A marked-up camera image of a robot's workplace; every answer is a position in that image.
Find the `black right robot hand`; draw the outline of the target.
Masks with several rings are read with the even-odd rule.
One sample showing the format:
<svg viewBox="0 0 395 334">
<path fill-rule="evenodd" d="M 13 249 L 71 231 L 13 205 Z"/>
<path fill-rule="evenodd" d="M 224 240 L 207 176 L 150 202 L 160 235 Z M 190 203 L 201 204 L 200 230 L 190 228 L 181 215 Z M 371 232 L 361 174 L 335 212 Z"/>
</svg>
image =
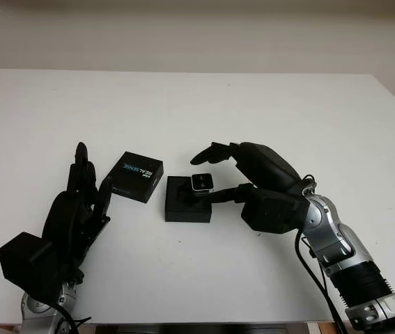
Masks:
<svg viewBox="0 0 395 334">
<path fill-rule="evenodd" d="M 235 188 L 216 191 L 203 197 L 210 203 L 246 202 L 253 188 L 286 193 L 302 181 L 296 170 L 273 149 L 258 143 L 213 142 L 190 161 L 192 165 L 217 164 L 233 158 L 235 167 L 250 181 Z"/>
</svg>

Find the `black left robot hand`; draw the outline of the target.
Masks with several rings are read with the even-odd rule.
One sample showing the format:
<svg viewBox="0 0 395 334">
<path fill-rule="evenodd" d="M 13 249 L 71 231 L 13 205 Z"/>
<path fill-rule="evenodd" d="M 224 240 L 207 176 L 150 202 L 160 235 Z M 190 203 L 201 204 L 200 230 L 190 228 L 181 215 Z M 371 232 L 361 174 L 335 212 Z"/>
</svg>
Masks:
<svg viewBox="0 0 395 334">
<path fill-rule="evenodd" d="M 96 185 L 95 166 L 88 160 L 87 147 L 78 143 L 67 188 L 55 197 L 42 231 L 42 238 L 55 248 L 62 280 L 82 283 L 84 274 L 80 266 L 110 222 L 107 210 L 111 189 L 109 178 Z"/>
</svg>

